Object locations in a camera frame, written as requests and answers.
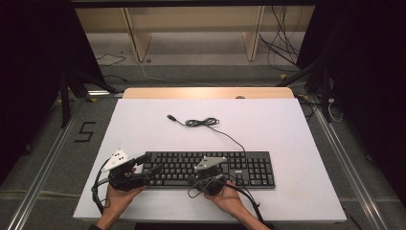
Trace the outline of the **metal floor rail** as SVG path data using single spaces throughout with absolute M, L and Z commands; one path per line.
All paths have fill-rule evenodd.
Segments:
M 39 198 L 51 171 L 54 167 L 61 150 L 66 143 L 72 126 L 76 120 L 79 110 L 84 104 L 84 99 L 77 99 L 72 104 L 71 117 L 68 119 L 64 127 L 57 127 L 57 134 L 52 137 L 52 145 L 46 151 L 45 158 L 39 163 L 37 172 L 34 172 L 34 178 L 27 190 L 21 192 L 21 202 L 11 216 L 11 220 L 7 225 L 7 230 L 22 230 L 34 205 Z
M 316 117 L 324 131 L 325 136 L 328 138 L 330 145 L 346 175 L 346 178 L 357 197 L 357 200 L 363 209 L 372 230 L 389 230 L 389 225 L 381 215 L 378 206 L 372 199 L 365 183 L 363 182 L 357 169 L 350 161 L 345 148 L 343 147 L 338 135 L 336 134 L 333 126 L 327 122 L 320 109 L 315 111 Z

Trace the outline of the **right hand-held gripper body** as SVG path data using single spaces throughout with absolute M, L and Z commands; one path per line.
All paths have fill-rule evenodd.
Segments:
M 191 176 L 191 185 L 198 192 L 214 196 L 219 194 L 226 179 L 219 168 L 221 163 L 226 163 L 226 157 L 207 157 L 205 156 L 195 167 L 196 175 Z

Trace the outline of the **black computer keyboard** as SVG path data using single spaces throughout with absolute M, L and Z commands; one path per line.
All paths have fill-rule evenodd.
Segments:
M 239 188 L 274 189 L 275 179 L 268 151 L 150 151 L 150 159 L 142 172 L 161 165 L 163 169 L 149 182 L 150 189 L 186 189 L 192 186 L 192 177 L 199 176 L 195 167 L 205 157 L 225 157 L 226 161 L 216 165 L 218 172 Z

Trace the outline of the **black metal stand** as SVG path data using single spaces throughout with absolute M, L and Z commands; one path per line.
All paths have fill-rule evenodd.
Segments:
M 69 90 L 71 90 L 77 98 L 85 98 L 88 95 L 88 90 L 85 88 L 84 84 L 86 82 L 90 82 L 109 93 L 123 93 L 123 90 L 119 90 L 107 85 L 103 77 L 97 78 L 78 68 L 73 67 L 66 68 L 62 71 L 59 82 L 59 92 L 62 106 L 62 128 L 65 128 L 68 125 L 68 122 L 71 118 Z
M 294 74 L 291 78 L 283 80 L 281 83 L 277 84 L 277 87 L 286 87 L 291 83 L 298 81 L 299 79 L 308 76 L 307 82 L 305 84 L 305 91 L 307 93 L 315 93 L 317 90 L 321 91 L 322 95 L 322 114 L 328 123 L 331 122 L 331 117 L 329 114 L 330 93 L 331 88 L 329 86 L 330 71 L 327 65 L 327 59 L 322 55 L 319 55 L 314 62 L 309 64 L 303 70 Z

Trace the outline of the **wooden table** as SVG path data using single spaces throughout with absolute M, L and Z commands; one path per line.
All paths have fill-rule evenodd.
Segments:
M 124 99 L 293 99 L 288 87 L 133 87 Z

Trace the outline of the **person's left hand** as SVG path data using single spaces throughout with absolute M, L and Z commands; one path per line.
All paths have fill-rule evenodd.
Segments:
M 130 191 L 121 191 L 108 185 L 102 216 L 110 220 L 117 220 L 133 201 L 134 197 L 145 189 L 146 186 L 132 189 Z

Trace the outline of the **wooden shelf unit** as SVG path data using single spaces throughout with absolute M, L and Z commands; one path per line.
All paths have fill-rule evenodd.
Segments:
M 91 8 L 76 13 L 87 33 L 126 33 L 137 60 L 145 59 L 153 33 L 240 32 L 247 58 L 256 58 L 261 32 L 304 32 L 313 6 Z

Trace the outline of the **person's right hand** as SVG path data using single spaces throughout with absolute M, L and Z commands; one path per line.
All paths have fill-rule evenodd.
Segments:
M 235 184 L 228 181 L 220 193 L 217 195 L 204 194 L 204 197 L 212 201 L 221 211 L 237 219 L 246 211 L 246 208 L 234 187 Z

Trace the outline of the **black curtain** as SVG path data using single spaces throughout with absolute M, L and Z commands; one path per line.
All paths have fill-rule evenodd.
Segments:
M 406 206 L 406 0 L 315 0 L 298 65 L 308 66 L 348 16 L 330 51 L 332 91 Z
M 74 70 L 104 81 L 70 0 L 0 0 L 0 184 Z

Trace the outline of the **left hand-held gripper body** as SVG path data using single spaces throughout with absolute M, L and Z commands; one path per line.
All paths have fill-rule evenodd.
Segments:
M 108 172 L 108 182 L 114 189 L 130 191 L 149 183 L 150 175 L 133 172 L 132 159 L 122 149 L 117 149 L 101 167 L 103 173 Z

